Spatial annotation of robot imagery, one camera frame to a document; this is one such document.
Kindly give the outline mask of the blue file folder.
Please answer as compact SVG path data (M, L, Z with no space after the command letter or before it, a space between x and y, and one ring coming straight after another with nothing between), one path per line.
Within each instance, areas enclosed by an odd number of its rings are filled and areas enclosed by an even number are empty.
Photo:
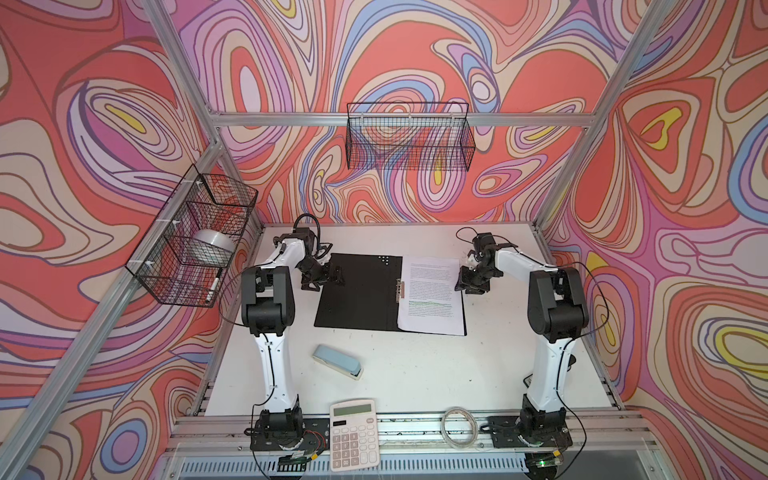
M314 325L366 331L405 332L397 327L402 256L334 254L345 285L322 288Z

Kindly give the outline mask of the printed paper sheet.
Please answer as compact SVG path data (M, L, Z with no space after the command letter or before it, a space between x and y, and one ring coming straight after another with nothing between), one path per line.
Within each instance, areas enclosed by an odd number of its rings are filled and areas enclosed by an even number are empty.
M404 256L397 327L406 332L465 336L463 297L455 258Z

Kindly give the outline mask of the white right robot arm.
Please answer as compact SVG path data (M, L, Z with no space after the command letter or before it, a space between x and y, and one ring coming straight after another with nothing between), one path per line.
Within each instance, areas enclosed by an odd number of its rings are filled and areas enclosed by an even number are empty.
M485 294L492 279L505 275L528 287L527 319L537 345L516 430L522 442L538 445L566 428L563 394L568 364L575 341L590 322L581 277L572 267L539 261L490 232L475 234L471 244L460 267L458 291Z

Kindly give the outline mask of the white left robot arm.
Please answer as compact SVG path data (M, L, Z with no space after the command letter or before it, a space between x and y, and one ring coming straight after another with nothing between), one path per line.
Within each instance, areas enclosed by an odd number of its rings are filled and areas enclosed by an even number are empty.
M289 425L298 421L299 394L288 353L289 328L297 311L292 274L300 274L300 288L305 291L343 285L341 267L328 258L331 248L312 229L295 227L274 239L274 251L264 261L241 274L241 323L260 354L267 398L256 407L266 421Z

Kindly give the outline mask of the light blue stapler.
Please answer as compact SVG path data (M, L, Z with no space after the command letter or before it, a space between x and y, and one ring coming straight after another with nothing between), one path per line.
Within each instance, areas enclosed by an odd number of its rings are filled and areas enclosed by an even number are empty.
M332 347L318 345L312 354L312 358L316 362L349 378L359 380L362 376L363 367L356 357L350 356Z

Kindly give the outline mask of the silver tape roll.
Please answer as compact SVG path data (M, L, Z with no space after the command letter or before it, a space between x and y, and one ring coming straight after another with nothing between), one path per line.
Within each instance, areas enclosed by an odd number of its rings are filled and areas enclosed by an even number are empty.
M193 239L201 242L203 245L216 247L229 253L233 253L236 249L235 242L231 239L231 237L217 230L198 230L193 235Z

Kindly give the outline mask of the black grey stapler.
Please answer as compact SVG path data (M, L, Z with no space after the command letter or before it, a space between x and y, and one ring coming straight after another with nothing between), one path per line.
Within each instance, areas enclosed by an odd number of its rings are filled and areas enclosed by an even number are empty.
M576 358L576 357L575 357L573 354L571 354L571 355L570 355L570 358L569 358L569 360L568 360L567 371L568 371L568 372L570 372L570 371L571 371L571 369L572 369L572 367L573 367L573 366L574 366L576 363L577 363L577 358ZM529 387L529 386L531 385L531 383L532 383L532 379L533 379L533 374L529 374L529 375L527 375L526 377L524 377L524 378L523 378L523 384L524 384L526 387Z

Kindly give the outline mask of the white marker pen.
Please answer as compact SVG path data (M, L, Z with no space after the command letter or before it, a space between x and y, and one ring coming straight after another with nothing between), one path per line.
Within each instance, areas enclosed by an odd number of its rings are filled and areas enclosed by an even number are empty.
M205 305L211 305L214 303L219 290L219 284L221 282L221 276L216 275L212 278L210 285L207 287L205 296Z

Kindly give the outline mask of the white calculator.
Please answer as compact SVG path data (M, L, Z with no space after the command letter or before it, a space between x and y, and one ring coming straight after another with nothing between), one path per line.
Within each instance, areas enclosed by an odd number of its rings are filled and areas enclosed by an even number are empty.
M378 417L373 399L355 399L330 407L330 470L346 473L380 465Z

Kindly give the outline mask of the green circuit board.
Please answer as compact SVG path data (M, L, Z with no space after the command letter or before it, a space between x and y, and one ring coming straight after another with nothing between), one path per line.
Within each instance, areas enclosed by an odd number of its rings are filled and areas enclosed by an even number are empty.
M281 472L305 471L307 465L317 458L317 454L303 456L282 456L278 459L277 469Z

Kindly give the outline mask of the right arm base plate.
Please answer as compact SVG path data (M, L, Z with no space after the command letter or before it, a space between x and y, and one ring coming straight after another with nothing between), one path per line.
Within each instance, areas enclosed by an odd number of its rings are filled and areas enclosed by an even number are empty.
M494 448L566 450L573 445L566 426L527 428L518 415L490 416L479 432L488 434Z

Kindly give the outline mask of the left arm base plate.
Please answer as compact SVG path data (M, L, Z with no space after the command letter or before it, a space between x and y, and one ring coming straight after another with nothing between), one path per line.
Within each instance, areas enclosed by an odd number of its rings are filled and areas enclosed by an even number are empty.
M326 448L330 435L328 418L305 418L301 426L266 431L257 421L244 434L254 452L318 452Z

